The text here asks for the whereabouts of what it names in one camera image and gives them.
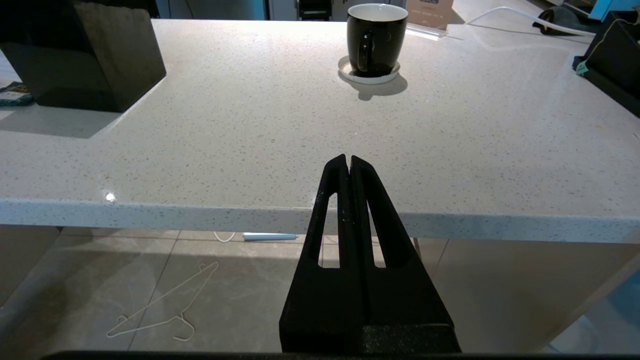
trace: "black box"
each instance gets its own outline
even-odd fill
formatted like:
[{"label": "black box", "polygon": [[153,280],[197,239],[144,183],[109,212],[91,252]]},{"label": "black box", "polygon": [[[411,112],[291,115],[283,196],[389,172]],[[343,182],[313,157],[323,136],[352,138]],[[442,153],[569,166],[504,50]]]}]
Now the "black box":
[{"label": "black box", "polygon": [[637,12],[609,12],[584,56],[585,79],[640,117],[640,26]]},{"label": "black box", "polygon": [[1,0],[0,49],[40,105],[125,111],[166,75],[149,6]]}]

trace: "white cable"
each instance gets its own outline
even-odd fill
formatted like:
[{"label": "white cable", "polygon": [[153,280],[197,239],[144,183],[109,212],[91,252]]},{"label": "white cable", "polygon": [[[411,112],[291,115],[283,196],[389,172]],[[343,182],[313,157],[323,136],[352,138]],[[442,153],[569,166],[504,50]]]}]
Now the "white cable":
[{"label": "white cable", "polygon": [[547,26],[549,28],[552,28],[552,29],[555,29],[555,30],[558,30],[558,31],[562,31],[563,33],[569,33],[569,34],[574,34],[574,35],[582,35],[582,36],[585,36],[585,37],[594,37],[594,36],[596,36],[596,33],[590,33],[588,31],[576,30],[576,29],[566,28],[564,26],[556,25],[556,24],[553,24],[553,23],[551,23],[549,21],[544,21],[544,20],[539,19],[539,18],[537,18],[535,16],[529,15],[528,13],[521,12],[520,10],[516,10],[514,8],[510,8],[508,6],[499,6],[497,8],[493,8],[493,9],[491,9],[491,10],[485,12],[485,13],[482,13],[482,14],[474,17],[473,19],[465,22],[465,24],[466,25],[471,25],[472,22],[476,21],[477,19],[480,19],[481,17],[485,17],[485,16],[489,15],[490,13],[492,13],[492,12],[494,12],[496,10],[509,10],[511,12],[515,12],[515,13],[517,13],[519,15],[522,15],[524,17],[527,17],[527,18],[533,20],[534,22],[537,22],[538,24],[542,24],[542,25]]},{"label": "white cable", "polygon": [[216,239],[218,239],[218,241],[220,241],[221,243],[228,243],[231,241],[232,238],[234,238],[234,236],[236,235],[236,232],[234,231],[233,233],[231,233],[231,236],[229,236],[228,239],[222,240],[221,238],[218,237],[218,233],[216,233],[215,231],[213,232],[213,236],[216,237]]}]

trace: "mug handle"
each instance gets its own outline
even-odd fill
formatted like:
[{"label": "mug handle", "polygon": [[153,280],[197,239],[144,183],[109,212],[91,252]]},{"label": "mug handle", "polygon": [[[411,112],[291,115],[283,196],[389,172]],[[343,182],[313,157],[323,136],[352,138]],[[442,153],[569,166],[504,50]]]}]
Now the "mug handle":
[{"label": "mug handle", "polygon": [[358,70],[367,71],[369,58],[371,57],[371,47],[373,45],[373,34],[371,30],[362,34],[360,45],[358,46]]}]

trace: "white hanger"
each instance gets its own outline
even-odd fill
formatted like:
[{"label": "white hanger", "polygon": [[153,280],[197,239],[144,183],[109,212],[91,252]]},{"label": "white hanger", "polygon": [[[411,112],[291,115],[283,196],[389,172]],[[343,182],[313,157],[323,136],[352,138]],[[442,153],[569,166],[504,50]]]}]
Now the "white hanger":
[{"label": "white hanger", "polygon": [[[207,279],[202,283],[200,289],[198,289],[198,292],[196,293],[196,295],[193,297],[193,299],[191,299],[191,302],[189,303],[189,305],[187,305],[181,312],[180,315],[176,315],[172,318],[170,318],[167,321],[163,321],[163,322],[159,322],[159,323],[154,323],[151,325],[146,325],[143,327],[138,327],[135,329],[131,329],[131,330],[125,330],[125,331],[120,331],[120,332],[116,332],[115,334],[111,334],[112,331],[114,331],[115,329],[119,328],[120,326],[122,326],[124,323],[128,322],[131,318],[134,318],[136,315],[140,314],[141,312],[143,312],[144,310],[148,309],[151,305],[155,304],[156,302],[159,302],[160,300],[164,299],[166,296],[168,296],[170,293],[174,292],[175,290],[177,290],[178,288],[182,287],[183,285],[185,285],[187,282],[191,281],[193,278],[195,278],[196,276],[202,274],[203,272],[207,271],[208,269],[210,269],[211,267],[213,267],[213,270],[211,270],[211,273],[209,274],[209,276],[207,277]],[[202,289],[204,289],[204,286],[207,284],[207,282],[209,282],[209,279],[211,278],[211,275],[213,275],[214,272],[216,272],[216,270],[218,269],[218,262],[215,261],[213,263],[211,263],[210,265],[205,266],[204,264],[200,264],[200,271],[193,274],[189,279],[186,279],[185,281],[183,281],[182,283],[180,283],[178,286],[174,287],[173,289],[167,291],[164,295],[162,295],[161,297],[153,300],[152,302],[149,303],[149,305],[143,307],[142,309],[136,311],[135,313],[133,313],[133,315],[131,315],[130,317],[126,317],[124,315],[120,315],[118,316],[118,325],[114,326],[111,328],[111,330],[109,330],[106,334],[107,338],[115,338],[116,336],[119,335],[123,335],[123,334],[129,334],[130,332],[134,332],[134,331],[138,331],[138,330],[144,330],[144,329],[149,329],[151,327],[156,327],[156,326],[160,326],[160,325],[164,325],[167,323],[170,323],[174,320],[180,320],[182,321],[185,325],[187,325],[188,327],[191,328],[191,335],[188,338],[181,338],[179,336],[174,336],[173,338],[178,340],[178,341],[189,341],[191,340],[191,338],[193,337],[193,335],[195,335],[196,333],[196,328],[193,326],[193,324],[191,324],[187,319],[184,318],[184,313],[187,312],[187,310],[189,310],[189,308],[191,307],[191,305],[193,305],[193,302],[196,300],[196,298],[198,297],[198,295],[200,294],[200,292],[202,291]]]}]

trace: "countertop edge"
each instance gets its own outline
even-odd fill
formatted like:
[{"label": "countertop edge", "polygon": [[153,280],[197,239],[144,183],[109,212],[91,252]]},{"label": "countertop edge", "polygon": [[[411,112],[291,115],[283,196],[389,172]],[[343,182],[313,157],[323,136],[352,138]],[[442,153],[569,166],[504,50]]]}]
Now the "countertop edge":
[{"label": "countertop edge", "polygon": [[[0,222],[8,225],[304,234],[311,211],[311,208],[0,200]],[[409,236],[418,238],[640,243],[640,218],[438,213],[399,216]],[[329,209],[325,234],[335,234],[336,229],[336,210]]]}]

